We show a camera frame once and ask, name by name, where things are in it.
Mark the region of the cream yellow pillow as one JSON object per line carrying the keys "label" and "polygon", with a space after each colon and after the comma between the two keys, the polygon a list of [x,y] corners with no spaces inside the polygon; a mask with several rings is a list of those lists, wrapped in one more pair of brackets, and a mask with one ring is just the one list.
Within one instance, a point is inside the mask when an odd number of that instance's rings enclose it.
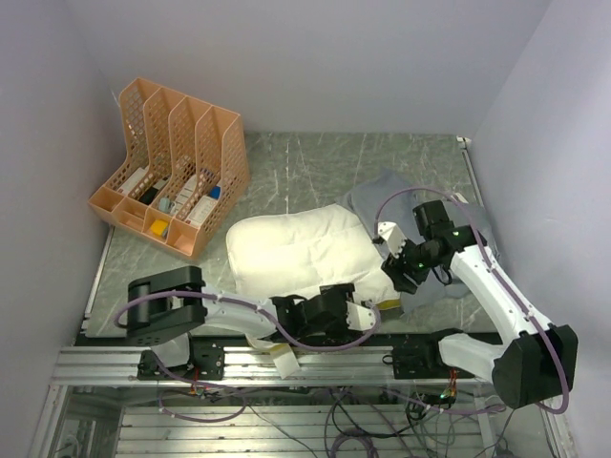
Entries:
{"label": "cream yellow pillow", "polygon": [[228,230],[225,242],[241,295],[310,299],[322,286],[351,283],[357,303],[372,302],[382,310],[400,305],[363,224],[338,204],[243,219]]}

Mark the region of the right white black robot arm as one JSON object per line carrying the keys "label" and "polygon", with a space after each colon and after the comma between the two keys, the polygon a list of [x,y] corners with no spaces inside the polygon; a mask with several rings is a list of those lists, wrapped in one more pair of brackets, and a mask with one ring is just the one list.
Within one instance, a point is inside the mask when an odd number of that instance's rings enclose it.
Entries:
{"label": "right white black robot arm", "polygon": [[382,264],[399,292],[414,294],[433,271],[440,269],[464,283],[495,325],[498,344],[485,343],[459,330],[433,334],[433,347],[420,356],[422,369],[434,378],[453,367],[493,385],[513,409],[543,406],[559,398],[555,414],[567,410],[573,387],[578,336],[567,324],[555,325],[519,291],[468,222],[457,226],[440,200],[413,211],[422,242],[405,236],[394,222],[374,222],[373,241],[389,254]]}

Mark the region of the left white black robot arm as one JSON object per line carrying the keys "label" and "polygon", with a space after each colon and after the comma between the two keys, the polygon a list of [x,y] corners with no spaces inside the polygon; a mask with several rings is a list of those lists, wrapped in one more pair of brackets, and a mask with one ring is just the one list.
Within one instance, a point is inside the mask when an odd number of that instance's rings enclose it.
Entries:
{"label": "left white black robot arm", "polygon": [[324,286],[314,297],[253,300],[206,285],[201,269],[185,266],[133,280],[115,325],[129,344],[156,347],[187,340],[202,326],[239,333],[266,344],[297,344],[311,336],[343,339],[361,329],[354,286]]}

